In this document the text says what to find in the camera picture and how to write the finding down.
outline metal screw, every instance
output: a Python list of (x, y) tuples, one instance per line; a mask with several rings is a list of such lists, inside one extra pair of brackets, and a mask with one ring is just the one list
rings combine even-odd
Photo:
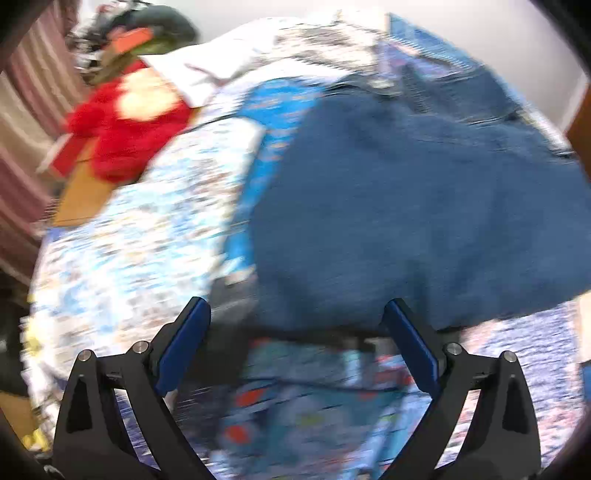
[(150, 346), (150, 344), (148, 342), (146, 342), (145, 340), (140, 340), (139, 342), (135, 342), (133, 347), (131, 347), (131, 349), (135, 353), (144, 353), (148, 349), (149, 346)]
[(78, 354), (78, 360), (81, 362), (86, 362), (92, 356), (92, 350), (82, 350)]
[(510, 363), (517, 361), (517, 355), (511, 352), (510, 350), (503, 352), (503, 357)]
[(460, 355), (462, 353), (462, 346), (459, 343), (450, 343), (446, 347), (446, 350), (452, 355)]

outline white wall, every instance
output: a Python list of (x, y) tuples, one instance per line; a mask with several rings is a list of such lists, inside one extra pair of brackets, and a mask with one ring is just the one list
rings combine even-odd
[(585, 76), (550, 22), (529, 0), (153, 0), (190, 18), (204, 40), (245, 22), (305, 15), (326, 7), (380, 7), (427, 28), (489, 64), (566, 128), (582, 99)]

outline red fabric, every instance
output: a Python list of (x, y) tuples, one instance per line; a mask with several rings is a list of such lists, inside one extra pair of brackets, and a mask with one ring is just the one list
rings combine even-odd
[(89, 141), (86, 137), (72, 135), (51, 161), (51, 167), (55, 170), (55, 173), (63, 178), (67, 178), (72, 173), (72, 170), (74, 170), (76, 160)]
[[(125, 74), (145, 67), (138, 61)], [(118, 118), (115, 104), (122, 93), (121, 81), (98, 87), (70, 114), (67, 124), (76, 136), (99, 138), (90, 163), (98, 178), (112, 182), (137, 178), (168, 140), (187, 126), (191, 115), (189, 106), (180, 100), (173, 110), (147, 122)]]

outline blue gripper pad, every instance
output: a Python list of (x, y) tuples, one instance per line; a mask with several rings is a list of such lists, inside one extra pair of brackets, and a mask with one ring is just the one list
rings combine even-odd
[(178, 387), (211, 322), (211, 308), (193, 297), (174, 323), (164, 325), (152, 341), (150, 367), (155, 390), (165, 396)]
[(435, 397), (446, 369), (443, 344), (429, 325), (417, 319), (401, 299), (390, 300), (382, 321), (400, 350), (419, 390)]

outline striped curtain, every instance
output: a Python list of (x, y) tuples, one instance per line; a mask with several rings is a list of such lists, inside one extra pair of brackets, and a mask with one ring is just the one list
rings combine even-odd
[(63, 132), (64, 117), (87, 96), (64, 36), (79, 0), (54, 0), (0, 74), (0, 268), (28, 284), (39, 249), (32, 224), (57, 181), (37, 167)]

